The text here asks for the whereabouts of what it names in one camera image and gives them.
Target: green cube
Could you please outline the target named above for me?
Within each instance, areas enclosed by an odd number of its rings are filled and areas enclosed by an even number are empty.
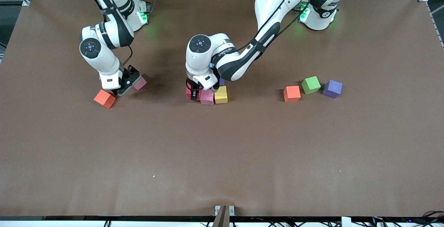
[[[305,79],[302,82],[302,88],[304,89],[305,94],[310,94],[310,93],[314,93],[317,90],[319,90],[319,88],[321,88],[321,84],[319,84],[317,77],[313,76],[313,77]]]

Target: yellow cube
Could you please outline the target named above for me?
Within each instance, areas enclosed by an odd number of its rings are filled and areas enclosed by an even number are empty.
[[[219,90],[214,93],[214,102],[216,104],[228,102],[227,87],[226,86],[220,86]]]

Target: brown tabletop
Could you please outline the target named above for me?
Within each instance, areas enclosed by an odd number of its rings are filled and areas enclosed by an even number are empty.
[[[291,26],[228,104],[185,97],[195,34],[238,47],[254,0],[157,0],[129,62],[148,77],[109,110],[81,28],[92,0],[32,0],[0,65],[0,215],[420,216],[444,208],[443,50],[425,3],[343,0],[325,31]],[[289,13],[286,25],[294,18]],[[128,48],[115,51],[121,61]],[[284,103],[317,76],[344,84]]]

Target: orange cube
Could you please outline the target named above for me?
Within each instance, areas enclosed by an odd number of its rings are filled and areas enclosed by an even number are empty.
[[[110,108],[112,104],[116,101],[116,98],[110,94],[107,93],[105,90],[101,89],[99,93],[95,96],[94,101],[97,101],[99,104],[106,108]]]
[[[284,89],[285,102],[296,102],[301,99],[301,90],[299,86],[289,86]]]

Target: blue cube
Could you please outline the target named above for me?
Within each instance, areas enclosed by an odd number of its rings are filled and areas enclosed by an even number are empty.
[[[329,80],[327,84],[325,84],[324,92],[322,93],[325,96],[336,99],[341,94],[342,91],[342,83],[337,82],[335,80]]]

